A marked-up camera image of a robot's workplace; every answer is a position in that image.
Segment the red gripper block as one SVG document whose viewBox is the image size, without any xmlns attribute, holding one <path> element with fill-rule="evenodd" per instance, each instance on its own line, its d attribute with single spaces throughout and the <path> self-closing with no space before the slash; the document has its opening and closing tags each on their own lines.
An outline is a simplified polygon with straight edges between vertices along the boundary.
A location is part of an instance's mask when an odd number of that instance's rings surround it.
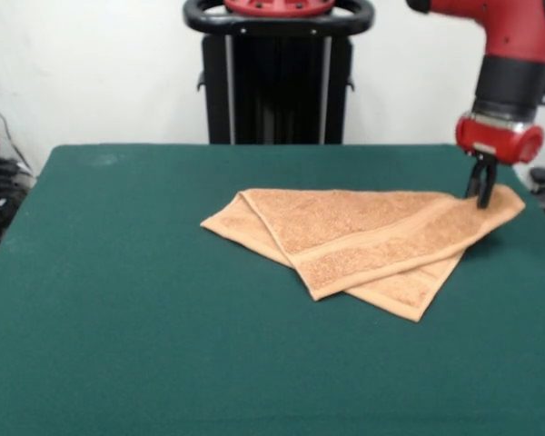
<svg viewBox="0 0 545 436">
<path fill-rule="evenodd" d="M 457 122 L 455 137 L 465 152 L 488 154 L 501 164 L 528 164 L 540 152 L 545 133 L 537 124 L 467 113 Z M 484 163 L 480 155 L 475 155 L 464 197 L 478 196 L 479 208 L 487 208 L 490 203 L 497 167 L 495 160 Z"/>
</svg>

